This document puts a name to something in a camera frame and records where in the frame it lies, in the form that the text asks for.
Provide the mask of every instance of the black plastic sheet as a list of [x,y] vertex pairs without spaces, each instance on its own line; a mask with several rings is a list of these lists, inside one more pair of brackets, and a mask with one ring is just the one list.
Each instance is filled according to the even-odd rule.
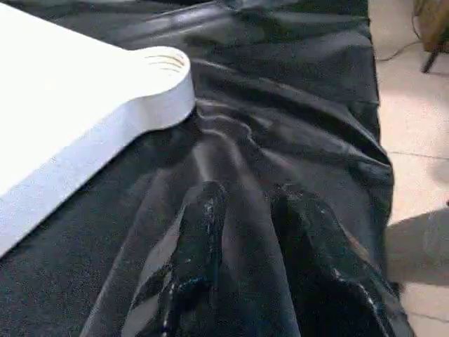
[[366,1],[180,2],[16,4],[182,49],[197,101],[2,258],[0,334],[413,336],[384,278],[393,173]]

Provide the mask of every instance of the chair leg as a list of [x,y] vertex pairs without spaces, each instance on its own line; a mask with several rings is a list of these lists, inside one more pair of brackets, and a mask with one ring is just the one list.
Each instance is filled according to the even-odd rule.
[[438,42],[438,45],[436,46],[435,50],[432,52],[432,54],[429,56],[429,59],[425,63],[424,67],[422,68],[422,72],[425,74],[430,70],[431,66],[434,64],[436,57],[440,52],[443,51],[445,43],[449,40],[449,27],[445,29],[445,31],[442,33],[440,41]]

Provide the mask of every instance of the tiled floor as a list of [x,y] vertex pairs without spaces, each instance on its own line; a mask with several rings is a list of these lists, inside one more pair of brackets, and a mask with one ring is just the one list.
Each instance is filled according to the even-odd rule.
[[[413,0],[371,0],[377,58],[417,38]],[[405,285],[402,303],[418,337],[449,336],[449,55],[430,74],[420,44],[377,63],[382,144],[396,187],[387,232],[389,275]]]

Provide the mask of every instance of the beige floor tile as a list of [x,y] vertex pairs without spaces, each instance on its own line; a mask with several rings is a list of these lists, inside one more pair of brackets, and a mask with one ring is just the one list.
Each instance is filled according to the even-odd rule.
[[449,323],[428,317],[409,315],[408,321],[415,330],[417,337],[446,337],[449,336]]
[[[413,0],[370,1],[376,58],[384,58],[417,37]],[[423,74],[429,57],[421,44],[389,62],[377,62],[382,145],[389,151],[449,158],[449,55]]]
[[449,160],[389,153],[395,187],[390,223],[446,207]]
[[405,285],[401,302],[406,312],[449,322],[448,287],[409,283]]

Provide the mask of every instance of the cable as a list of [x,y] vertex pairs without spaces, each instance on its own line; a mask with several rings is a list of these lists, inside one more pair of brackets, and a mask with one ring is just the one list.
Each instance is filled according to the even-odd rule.
[[410,42],[409,44],[406,44],[405,46],[400,47],[400,49],[398,49],[395,53],[391,54],[387,58],[377,58],[376,62],[386,62],[386,61],[393,60],[396,56],[399,56],[404,51],[406,51],[406,49],[408,47],[413,46],[414,44],[419,44],[420,42],[421,42],[421,40]]
[[416,26],[415,26],[415,15],[412,14],[412,29],[413,32],[415,33],[416,37],[421,40],[421,36],[418,34],[417,30],[416,30]]
[[421,36],[418,34],[418,31],[416,29],[415,26],[415,17],[419,16],[424,8],[424,5],[426,4],[427,0],[424,0],[421,3],[421,6],[419,8],[415,8],[415,10],[412,12],[412,29],[413,32],[415,33],[416,37],[418,38],[417,41],[414,42],[410,42],[409,44],[406,44],[405,46],[400,47],[400,49],[398,49],[395,53],[391,54],[390,56],[388,56],[387,58],[376,58],[376,62],[388,62],[390,60],[393,60],[395,57],[400,56],[400,54],[402,54],[404,51],[406,51],[406,49],[410,46],[413,46],[415,44],[418,44],[421,42],[422,38]]

